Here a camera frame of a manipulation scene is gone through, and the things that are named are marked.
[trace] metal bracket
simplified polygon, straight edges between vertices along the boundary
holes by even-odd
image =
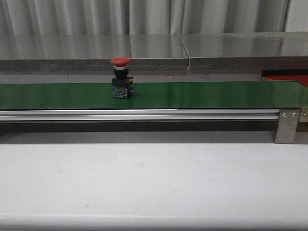
[[[299,116],[299,122],[308,122],[308,107],[302,108]]]
[[[299,114],[299,109],[282,109],[280,111],[275,143],[293,143]]]

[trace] red mushroom button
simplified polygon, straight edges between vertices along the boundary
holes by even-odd
[[[130,63],[130,59],[129,58],[114,58],[111,60],[111,63],[115,66],[126,66],[128,63]]]

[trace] gray curtain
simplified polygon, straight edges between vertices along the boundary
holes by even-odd
[[[0,35],[283,31],[288,0],[0,0]]]

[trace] green conveyor belt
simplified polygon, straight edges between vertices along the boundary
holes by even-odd
[[[119,108],[300,108],[308,88],[295,81],[134,83],[128,100],[109,83],[0,84],[0,110]]]

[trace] red object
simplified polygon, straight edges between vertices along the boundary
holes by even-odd
[[[126,66],[130,61],[129,58],[114,58],[111,60],[111,63],[115,66]]]
[[[269,76],[266,78],[269,81],[275,80],[297,80],[301,84],[308,87],[308,75],[300,75],[300,76]]]

